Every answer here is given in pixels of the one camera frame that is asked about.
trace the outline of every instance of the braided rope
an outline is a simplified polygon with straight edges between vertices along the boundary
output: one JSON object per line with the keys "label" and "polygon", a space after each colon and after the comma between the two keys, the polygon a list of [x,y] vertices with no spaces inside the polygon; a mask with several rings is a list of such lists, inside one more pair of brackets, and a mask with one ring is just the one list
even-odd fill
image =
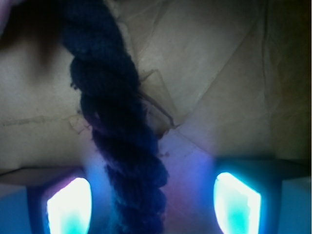
{"label": "braided rope", "polygon": [[63,44],[74,55],[73,86],[113,188],[112,233],[158,234],[168,173],[145,122],[136,68],[102,0],[65,0]]}

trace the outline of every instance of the led light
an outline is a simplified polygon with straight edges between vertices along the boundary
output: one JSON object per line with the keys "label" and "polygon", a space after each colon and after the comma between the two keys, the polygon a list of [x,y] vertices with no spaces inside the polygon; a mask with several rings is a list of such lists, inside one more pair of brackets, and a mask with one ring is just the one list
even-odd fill
{"label": "led light", "polygon": [[92,195],[89,182],[76,178],[47,202],[51,234],[86,234],[89,230]]}
{"label": "led light", "polygon": [[214,183],[214,211],[224,234],[258,234],[261,195],[230,173]]}

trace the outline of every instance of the blue light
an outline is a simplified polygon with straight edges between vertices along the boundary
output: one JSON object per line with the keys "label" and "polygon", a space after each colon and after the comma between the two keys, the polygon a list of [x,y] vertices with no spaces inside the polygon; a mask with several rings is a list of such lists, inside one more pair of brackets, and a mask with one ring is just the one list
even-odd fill
{"label": "blue light", "polygon": [[76,178],[47,202],[51,234],[86,234],[89,230],[92,195],[89,182]]}
{"label": "blue light", "polygon": [[230,173],[214,183],[214,211],[224,234],[258,234],[261,195]]}

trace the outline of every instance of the rope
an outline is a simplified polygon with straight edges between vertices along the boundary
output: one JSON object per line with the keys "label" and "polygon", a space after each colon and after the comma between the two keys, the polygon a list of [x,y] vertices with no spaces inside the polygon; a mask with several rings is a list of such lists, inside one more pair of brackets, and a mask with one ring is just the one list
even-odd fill
{"label": "rope", "polygon": [[159,234],[168,173],[139,99],[138,73],[102,0],[62,1],[63,44],[74,55],[72,86],[107,162],[113,188],[111,233]]}

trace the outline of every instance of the glowing light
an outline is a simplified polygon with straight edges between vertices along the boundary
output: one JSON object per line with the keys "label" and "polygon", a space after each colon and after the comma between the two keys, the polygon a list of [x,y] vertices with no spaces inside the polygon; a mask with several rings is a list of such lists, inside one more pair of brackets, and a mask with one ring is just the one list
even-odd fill
{"label": "glowing light", "polygon": [[230,173],[214,183],[214,211],[224,234],[258,234],[261,195]]}
{"label": "glowing light", "polygon": [[86,234],[89,230],[92,195],[89,182],[76,178],[47,202],[51,234]]}

